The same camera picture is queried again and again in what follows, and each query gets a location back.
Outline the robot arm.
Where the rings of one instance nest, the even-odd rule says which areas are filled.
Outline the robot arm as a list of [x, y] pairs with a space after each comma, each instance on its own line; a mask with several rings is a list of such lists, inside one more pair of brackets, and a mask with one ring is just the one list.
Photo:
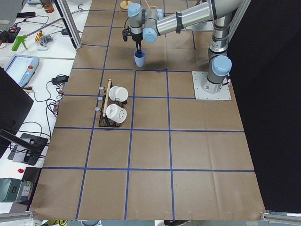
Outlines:
[[178, 11], [170, 16], [163, 16], [158, 8], [142, 8], [139, 3], [132, 3], [127, 8], [129, 26], [122, 31], [123, 40], [132, 37], [135, 42], [134, 61], [143, 67], [145, 52], [141, 42], [154, 43], [158, 36], [170, 32], [180, 34], [189, 26], [212, 21], [212, 41], [208, 48], [208, 72], [200, 82], [202, 89], [208, 93], [218, 93], [231, 71], [231, 61], [227, 58], [229, 32], [232, 14], [242, 1], [240, 0], [202, 0], [191, 8]]

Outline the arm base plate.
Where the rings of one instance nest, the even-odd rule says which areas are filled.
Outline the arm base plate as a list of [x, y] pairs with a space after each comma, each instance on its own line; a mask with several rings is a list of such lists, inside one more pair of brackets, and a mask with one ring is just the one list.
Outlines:
[[227, 78], [220, 84], [213, 84], [207, 79], [208, 72], [192, 71], [192, 80], [196, 100], [231, 101]]

